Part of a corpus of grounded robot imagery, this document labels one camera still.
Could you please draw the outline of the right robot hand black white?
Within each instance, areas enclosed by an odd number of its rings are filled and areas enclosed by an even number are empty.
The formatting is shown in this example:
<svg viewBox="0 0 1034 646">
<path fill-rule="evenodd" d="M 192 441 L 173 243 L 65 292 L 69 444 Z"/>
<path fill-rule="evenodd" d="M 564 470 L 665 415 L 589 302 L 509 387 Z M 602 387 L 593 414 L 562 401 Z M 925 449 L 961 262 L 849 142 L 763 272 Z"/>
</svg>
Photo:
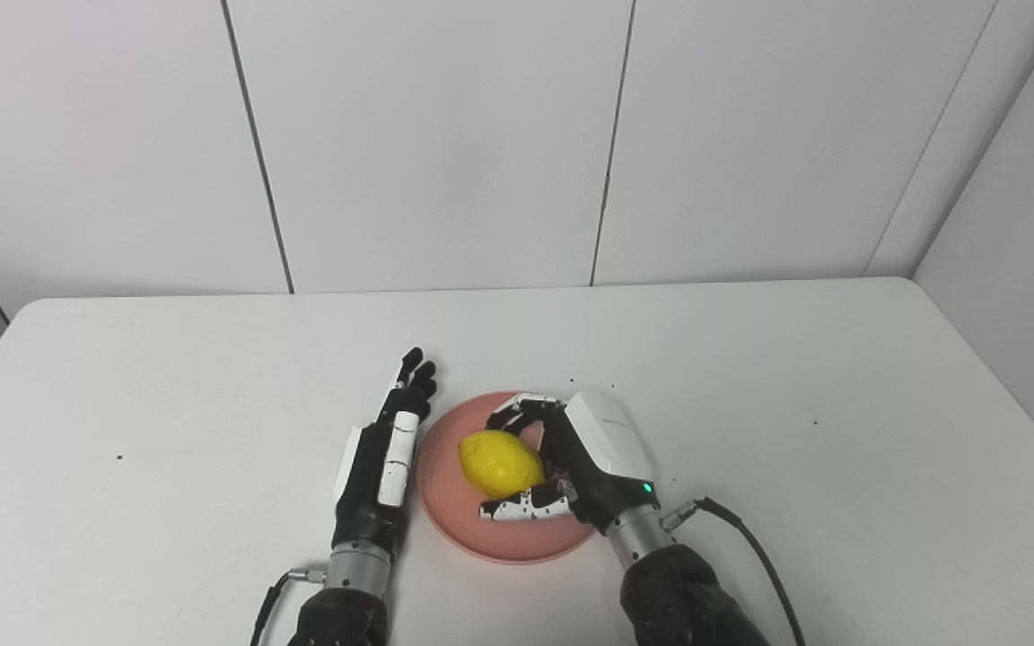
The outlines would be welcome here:
<svg viewBox="0 0 1034 646">
<path fill-rule="evenodd" d="M 546 481 L 478 507 L 491 522 L 572 515 L 606 536 L 633 511 L 657 511 L 653 463 L 615 400 L 577 393 L 570 400 L 518 393 L 487 418 L 486 429 L 520 436 L 540 423 L 537 448 Z"/>
</svg>

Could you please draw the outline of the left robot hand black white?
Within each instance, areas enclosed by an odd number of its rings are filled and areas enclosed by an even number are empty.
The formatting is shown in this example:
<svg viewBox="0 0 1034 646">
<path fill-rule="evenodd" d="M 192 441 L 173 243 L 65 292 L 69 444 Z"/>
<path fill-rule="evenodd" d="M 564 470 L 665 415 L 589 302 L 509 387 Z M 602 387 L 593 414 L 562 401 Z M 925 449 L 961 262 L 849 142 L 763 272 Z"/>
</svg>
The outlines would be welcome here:
<svg viewBox="0 0 1034 646">
<path fill-rule="evenodd" d="M 436 365 L 422 348 L 410 348 L 378 414 L 349 433 L 329 546 L 374 546 L 397 559 L 407 533 L 407 486 L 420 426 L 432 412 L 435 393 Z"/>
</svg>

